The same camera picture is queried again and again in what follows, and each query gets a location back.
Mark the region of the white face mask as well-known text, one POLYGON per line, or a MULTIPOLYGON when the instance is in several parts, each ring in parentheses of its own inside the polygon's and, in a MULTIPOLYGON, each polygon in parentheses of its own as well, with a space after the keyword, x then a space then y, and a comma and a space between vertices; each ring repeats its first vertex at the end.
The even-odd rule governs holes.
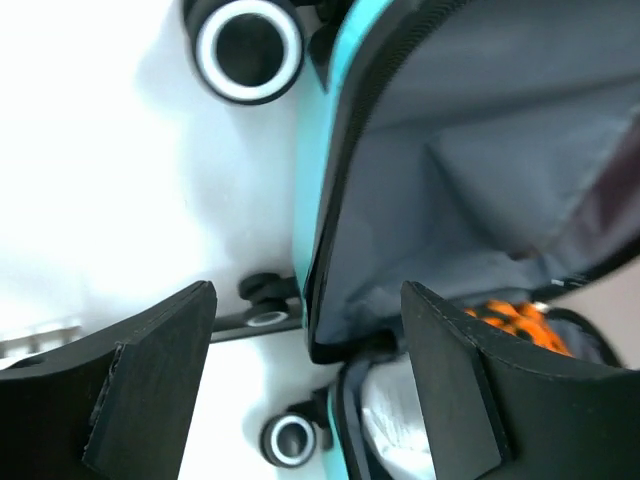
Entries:
POLYGON ((379 363, 361 387, 365 437, 393 479, 436 477, 409 356, 379 363))

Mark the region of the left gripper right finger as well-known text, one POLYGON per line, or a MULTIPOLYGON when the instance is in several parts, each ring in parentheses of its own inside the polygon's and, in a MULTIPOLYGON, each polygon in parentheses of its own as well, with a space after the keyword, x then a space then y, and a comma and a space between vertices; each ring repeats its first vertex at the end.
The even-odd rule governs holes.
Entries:
POLYGON ((635 479, 639 374, 518 339, 407 282, 401 310, 440 479, 635 479))

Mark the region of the orange patterned plush blanket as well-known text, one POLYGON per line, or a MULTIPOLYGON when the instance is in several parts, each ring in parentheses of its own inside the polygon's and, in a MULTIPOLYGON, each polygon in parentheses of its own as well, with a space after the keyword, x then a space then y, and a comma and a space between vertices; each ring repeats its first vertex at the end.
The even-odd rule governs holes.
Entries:
POLYGON ((531 303, 511 304, 492 299, 464 311, 521 340, 561 355, 573 356, 561 337, 551 329, 543 313, 531 303))

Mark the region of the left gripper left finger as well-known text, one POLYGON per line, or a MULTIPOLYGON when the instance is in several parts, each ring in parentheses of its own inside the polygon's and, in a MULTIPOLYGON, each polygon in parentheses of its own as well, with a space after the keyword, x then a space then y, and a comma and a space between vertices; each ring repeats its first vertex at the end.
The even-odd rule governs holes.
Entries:
POLYGON ((3 369, 2 478, 177 478, 216 307, 197 281, 3 369))

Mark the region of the teal pink suitcase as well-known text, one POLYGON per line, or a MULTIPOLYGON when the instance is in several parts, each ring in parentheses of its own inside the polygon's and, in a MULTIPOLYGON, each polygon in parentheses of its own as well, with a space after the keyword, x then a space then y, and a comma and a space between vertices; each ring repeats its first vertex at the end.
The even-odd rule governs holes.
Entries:
POLYGON ((248 326, 298 318, 311 360, 340 371, 263 424, 263 459, 294 469, 322 449, 331 479, 393 479, 365 437, 361 387, 410 359, 407 282, 465 314, 531 303, 571 358, 637 371, 553 301, 639 255, 638 3, 317 1, 311 35, 300 7, 182 5, 192 64, 219 98, 262 105, 312 78, 294 272, 253 273, 238 292, 248 326))

